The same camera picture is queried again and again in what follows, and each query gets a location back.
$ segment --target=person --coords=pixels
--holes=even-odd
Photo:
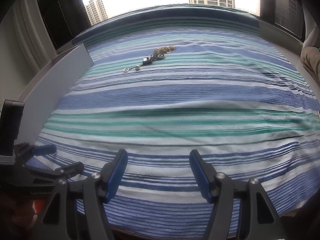
[[[305,47],[301,51],[301,62],[313,79],[320,85],[320,51],[318,47]]]
[[[26,239],[35,221],[33,200],[0,193],[1,239]]]

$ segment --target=keychain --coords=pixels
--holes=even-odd
[[[136,65],[135,67],[131,67],[131,68],[125,68],[123,71],[128,72],[129,70],[132,70],[132,69],[139,70],[140,67],[145,66],[145,65],[149,65],[152,63],[152,61],[154,61],[156,59],[163,59],[165,53],[170,53],[174,49],[176,49],[175,46],[161,47],[159,49],[155,49],[154,53],[152,55],[146,55],[142,59],[141,65]]]

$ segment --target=window screen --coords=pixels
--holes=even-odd
[[[303,10],[298,0],[276,0],[275,24],[302,38]]]

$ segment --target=striped tablecloth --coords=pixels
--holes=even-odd
[[[233,179],[258,178],[277,212],[289,211],[319,188],[320,105],[257,27],[236,17],[159,19],[88,39],[93,67],[36,142],[58,151],[30,164],[54,169],[81,161],[81,179],[126,149],[128,165],[107,216],[112,226],[149,238],[204,233],[212,205],[189,166],[192,149]],[[166,45],[176,50],[123,72]],[[231,234],[238,209],[235,201]]]

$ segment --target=silver bolt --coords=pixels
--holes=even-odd
[[[64,184],[66,184],[66,180],[65,179],[59,179],[59,181],[58,181],[58,183],[60,184],[60,185],[64,185]]]
[[[258,184],[258,179],[256,179],[256,178],[251,178],[250,179],[250,182],[252,183],[252,184]]]
[[[218,172],[216,176],[218,179],[223,179],[226,175],[223,172]]]
[[[94,178],[94,179],[97,179],[97,178],[100,177],[100,173],[94,172],[94,173],[91,174],[91,177]]]

